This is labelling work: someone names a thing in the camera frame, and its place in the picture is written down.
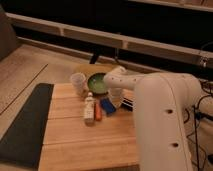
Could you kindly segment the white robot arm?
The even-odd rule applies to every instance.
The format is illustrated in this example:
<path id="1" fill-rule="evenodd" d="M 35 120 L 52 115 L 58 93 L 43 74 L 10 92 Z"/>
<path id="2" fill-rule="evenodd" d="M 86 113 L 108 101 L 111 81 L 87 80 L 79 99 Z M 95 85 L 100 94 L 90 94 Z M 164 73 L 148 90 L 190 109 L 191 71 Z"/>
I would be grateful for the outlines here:
<path id="1" fill-rule="evenodd" d="M 195 76 L 172 72 L 128 75 L 119 66 L 104 76 L 104 83 L 133 92 L 140 171 L 193 171 L 183 110 L 201 96 Z"/>

